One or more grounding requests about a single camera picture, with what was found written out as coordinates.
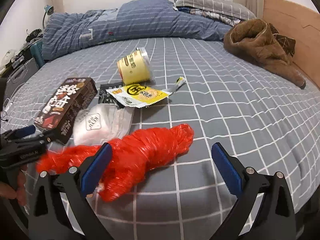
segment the crumpled red plastic bag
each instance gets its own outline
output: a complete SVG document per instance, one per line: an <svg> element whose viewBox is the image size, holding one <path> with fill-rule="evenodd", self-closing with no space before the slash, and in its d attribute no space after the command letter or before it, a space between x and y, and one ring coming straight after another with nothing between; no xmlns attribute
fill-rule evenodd
<svg viewBox="0 0 320 240"><path fill-rule="evenodd" d="M193 142L194 131L188 124L167 128L140 129L122 139L113 139L112 160L100 180L99 192L104 201L113 201L145 179L145 173L168 164L174 157L186 153ZM37 165L37 171L54 170L64 173L79 167L100 146L67 147L62 153L48 152Z"/></svg>

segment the teal lamp head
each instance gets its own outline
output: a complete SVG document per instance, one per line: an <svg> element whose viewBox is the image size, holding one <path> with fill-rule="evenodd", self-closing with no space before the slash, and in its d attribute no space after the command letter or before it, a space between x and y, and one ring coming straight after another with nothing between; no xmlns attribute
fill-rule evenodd
<svg viewBox="0 0 320 240"><path fill-rule="evenodd" d="M45 9L45 13L44 13L44 16L43 16L43 20L42 20L42 28L44 29L44 19L45 19L45 15L52 15L53 14L53 6L52 5L46 5L44 7Z"/></svg>

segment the finger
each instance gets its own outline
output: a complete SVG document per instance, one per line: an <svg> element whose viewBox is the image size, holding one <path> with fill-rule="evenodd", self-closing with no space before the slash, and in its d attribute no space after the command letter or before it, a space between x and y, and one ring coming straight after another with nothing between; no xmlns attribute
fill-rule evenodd
<svg viewBox="0 0 320 240"><path fill-rule="evenodd" d="M24 187L17 189L17 200L20 206L25 206L27 204L27 193Z"/></svg>
<svg viewBox="0 0 320 240"><path fill-rule="evenodd" d="M21 166L20 169L21 169L22 171L27 171L27 169L28 169L28 164Z"/></svg>
<svg viewBox="0 0 320 240"><path fill-rule="evenodd" d="M18 187L24 187L25 182L27 181L26 176L22 171L18 173Z"/></svg>
<svg viewBox="0 0 320 240"><path fill-rule="evenodd" d="M17 193L9 185L0 182L0 196L9 199L15 199L17 197Z"/></svg>

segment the gray checkered bed sheet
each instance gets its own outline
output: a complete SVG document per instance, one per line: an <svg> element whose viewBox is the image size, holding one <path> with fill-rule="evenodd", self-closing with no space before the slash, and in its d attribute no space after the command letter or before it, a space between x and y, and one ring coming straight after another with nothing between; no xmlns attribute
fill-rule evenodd
<svg viewBox="0 0 320 240"><path fill-rule="evenodd" d="M188 154L148 173L144 182L112 203L95 193L88 199L116 240L208 240L236 198L228 192L210 157L221 142L244 166L273 175L284 173L297 212L319 185L320 92L305 90L226 52L221 42L181 38L119 41L74 52L42 67L16 93L1 132L32 124L58 85L70 76L90 76L99 88L120 81L116 61L137 46L151 58L158 89L187 83L168 100L136 109L131 132L188 123L195 131ZM91 106L97 104L96 97ZM53 143L50 150L61 145ZM38 174L30 164L26 188L32 194ZM76 231L68 200L63 202ZM249 230L262 194L244 226Z"/></svg>

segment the chocolate snack box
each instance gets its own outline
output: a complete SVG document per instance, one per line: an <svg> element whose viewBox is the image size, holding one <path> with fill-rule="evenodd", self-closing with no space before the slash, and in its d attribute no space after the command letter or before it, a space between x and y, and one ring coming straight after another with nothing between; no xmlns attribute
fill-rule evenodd
<svg viewBox="0 0 320 240"><path fill-rule="evenodd" d="M52 95L34 124L45 130L55 129L56 141L66 144L78 112L87 108L96 94L92 78L68 78Z"/></svg>

